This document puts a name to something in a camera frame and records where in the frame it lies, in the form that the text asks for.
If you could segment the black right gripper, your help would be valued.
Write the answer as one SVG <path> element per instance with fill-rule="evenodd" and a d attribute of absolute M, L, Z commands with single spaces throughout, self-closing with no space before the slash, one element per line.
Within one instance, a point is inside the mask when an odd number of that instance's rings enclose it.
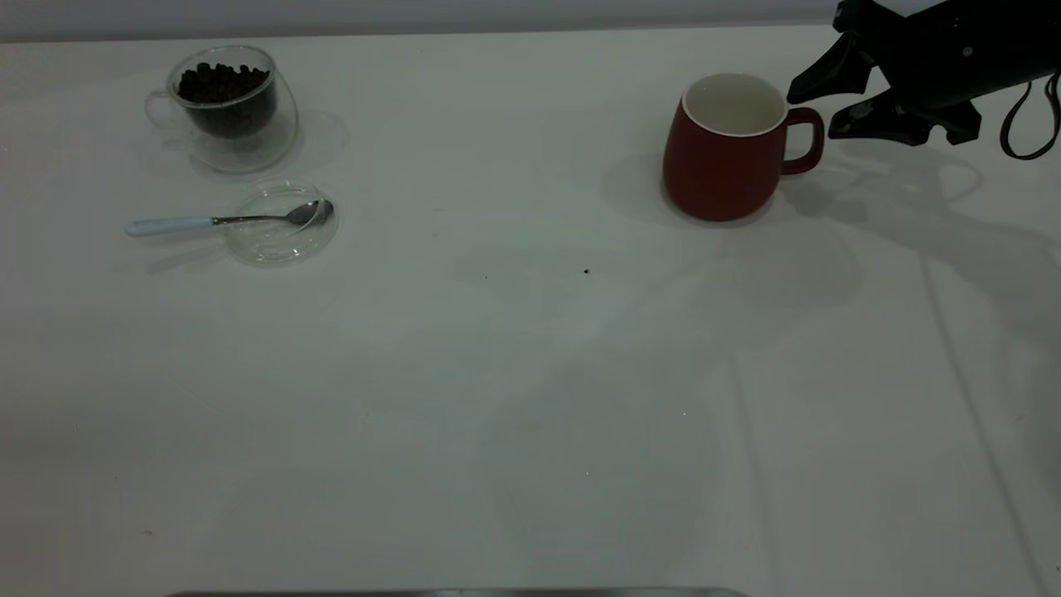
<path fill-rule="evenodd" d="M 921 146 L 940 126 L 951 143 L 977 139 L 973 99 L 1027 80 L 1026 1 L 943 1 L 901 16 L 875 1 L 842 1 L 841 38 L 788 88 L 787 102 L 865 92 L 879 69 L 888 88 L 838 110 L 830 139 L 879 139 Z"/>

